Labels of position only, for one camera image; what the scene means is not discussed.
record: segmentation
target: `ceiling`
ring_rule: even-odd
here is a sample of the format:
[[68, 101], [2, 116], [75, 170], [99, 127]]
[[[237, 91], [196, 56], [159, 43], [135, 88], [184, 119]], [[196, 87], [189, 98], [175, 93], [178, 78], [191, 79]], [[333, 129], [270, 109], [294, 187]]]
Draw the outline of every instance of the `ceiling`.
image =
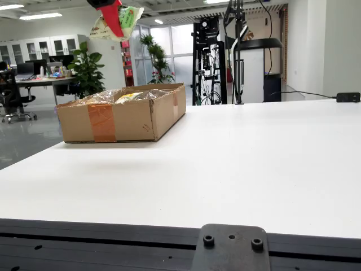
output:
[[[207, 5], [203, 0], [123, 0], [123, 4], [144, 7], [140, 23], [158, 25], [155, 19], [165, 24], [190, 23], [202, 16], [224, 15], [227, 2]], [[271, 0], [264, 3], [269, 10], [279, 10], [288, 0]], [[60, 12], [62, 10], [89, 7], [86, 0], [0, 0], [0, 5], [21, 4], [22, 8], [0, 11], [0, 18], [18, 19], [20, 16]], [[258, 0], [244, 0], [247, 13], [264, 12]]]

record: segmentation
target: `white cabinet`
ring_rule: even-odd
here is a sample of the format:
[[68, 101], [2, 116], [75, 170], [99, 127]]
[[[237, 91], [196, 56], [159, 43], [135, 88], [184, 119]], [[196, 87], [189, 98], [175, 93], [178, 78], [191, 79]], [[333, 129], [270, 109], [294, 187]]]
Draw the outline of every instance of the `white cabinet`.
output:
[[54, 55], [51, 49], [50, 38], [34, 38], [22, 42], [25, 47], [26, 60], [48, 59], [50, 55]]
[[24, 46], [21, 41], [0, 43], [0, 59], [8, 65], [24, 63], [24, 53]]
[[68, 35], [0, 42], [0, 61], [17, 65], [27, 60], [48, 59], [51, 55], [73, 55], [83, 41], [87, 41], [83, 35]]
[[87, 38], [82, 35], [50, 37], [53, 55], [72, 55]]

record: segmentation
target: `potted plant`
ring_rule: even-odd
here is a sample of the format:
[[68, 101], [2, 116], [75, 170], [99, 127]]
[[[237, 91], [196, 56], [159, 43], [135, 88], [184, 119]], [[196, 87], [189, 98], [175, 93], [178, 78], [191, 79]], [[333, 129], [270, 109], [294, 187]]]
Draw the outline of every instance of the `potted plant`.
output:
[[149, 55], [151, 56], [152, 65], [156, 70], [156, 72], [153, 72], [152, 80], [148, 84], [174, 82], [174, 72], [172, 72], [171, 75], [166, 74], [166, 71], [169, 71], [169, 63], [165, 59], [165, 51], [154, 41], [153, 36], [142, 36], [140, 42], [147, 47]]
[[102, 58], [100, 53], [88, 54], [87, 43], [80, 44], [80, 50], [74, 51], [74, 60], [68, 65], [68, 69], [76, 71], [79, 88], [77, 96], [82, 99], [85, 96], [92, 95], [104, 90], [103, 74], [98, 68], [104, 67], [103, 64], [97, 64]]

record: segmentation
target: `snack bag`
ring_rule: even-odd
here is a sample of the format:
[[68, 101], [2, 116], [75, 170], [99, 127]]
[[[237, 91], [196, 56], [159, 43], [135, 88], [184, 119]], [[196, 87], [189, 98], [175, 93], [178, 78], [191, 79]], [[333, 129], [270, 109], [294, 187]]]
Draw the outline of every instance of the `snack bag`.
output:
[[130, 93], [130, 94], [125, 94], [122, 97], [120, 97], [118, 100], [116, 100], [115, 104], [117, 103], [124, 103], [128, 100], [134, 100], [137, 96], [139, 96], [139, 94], [141, 94], [143, 92], [136, 92], [136, 93]]
[[119, 22], [120, 27], [123, 31], [124, 37], [117, 37], [111, 31], [108, 24], [105, 22], [103, 16], [100, 16], [95, 24], [94, 27], [91, 29], [90, 38], [105, 38], [107, 40], [114, 40], [114, 41], [127, 41], [131, 33], [140, 19], [144, 8], [138, 7], [130, 7], [130, 6], [119, 6], [118, 14], [119, 14]]

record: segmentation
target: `white table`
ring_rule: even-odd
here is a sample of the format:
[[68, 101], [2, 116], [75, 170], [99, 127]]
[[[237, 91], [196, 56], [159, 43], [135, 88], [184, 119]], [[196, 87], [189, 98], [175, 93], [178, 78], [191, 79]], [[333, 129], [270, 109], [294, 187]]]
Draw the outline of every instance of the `white table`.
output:
[[58, 105], [58, 99], [56, 97], [56, 90], [54, 86], [56, 85], [68, 85], [69, 83], [75, 82], [75, 77], [65, 77], [65, 78], [43, 78], [41, 80], [24, 80], [17, 81], [16, 84], [20, 88], [32, 88], [34, 86], [52, 86], [54, 91], [55, 104]]
[[0, 171], [0, 217], [361, 238], [361, 104], [188, 107], [158, 142], [60, 143]]

